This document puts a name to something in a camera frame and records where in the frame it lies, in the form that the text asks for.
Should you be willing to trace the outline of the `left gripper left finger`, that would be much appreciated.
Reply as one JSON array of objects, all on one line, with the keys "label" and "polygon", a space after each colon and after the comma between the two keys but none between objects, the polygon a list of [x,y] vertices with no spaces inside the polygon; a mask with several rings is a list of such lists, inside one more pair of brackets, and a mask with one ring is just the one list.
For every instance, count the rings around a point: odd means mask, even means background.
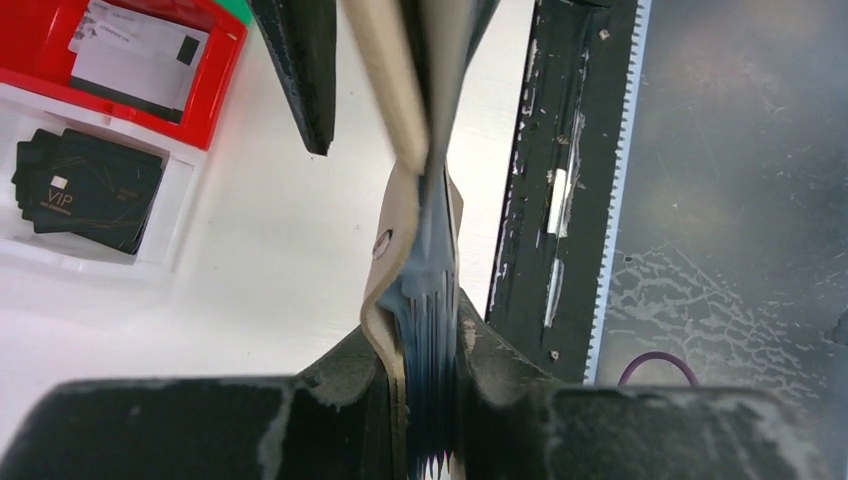
[{"label": "left gripper left finger", "polygon": [[360,329],[293,376],[66,382],[5,479],[391,479],[386,374]]}]

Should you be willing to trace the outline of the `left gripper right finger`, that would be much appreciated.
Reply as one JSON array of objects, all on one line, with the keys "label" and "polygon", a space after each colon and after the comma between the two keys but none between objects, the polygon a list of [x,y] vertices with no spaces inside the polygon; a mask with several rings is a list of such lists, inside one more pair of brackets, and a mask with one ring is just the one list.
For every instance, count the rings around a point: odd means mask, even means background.
[{"label": "left gripper right finger", "polygon": [[826,479],[797,414],[763,391],[567,385],[458,301],[461,479]]}]

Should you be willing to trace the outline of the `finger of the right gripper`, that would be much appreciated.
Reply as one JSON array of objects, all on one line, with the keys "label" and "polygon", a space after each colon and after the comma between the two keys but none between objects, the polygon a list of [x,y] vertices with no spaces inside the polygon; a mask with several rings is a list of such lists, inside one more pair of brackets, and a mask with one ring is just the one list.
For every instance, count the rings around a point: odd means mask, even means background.
[{"label": "finger of the right gripper", "polygon": [[252,0],[248,6],[306,150],[327,155],[335,132],[337,2]]}]

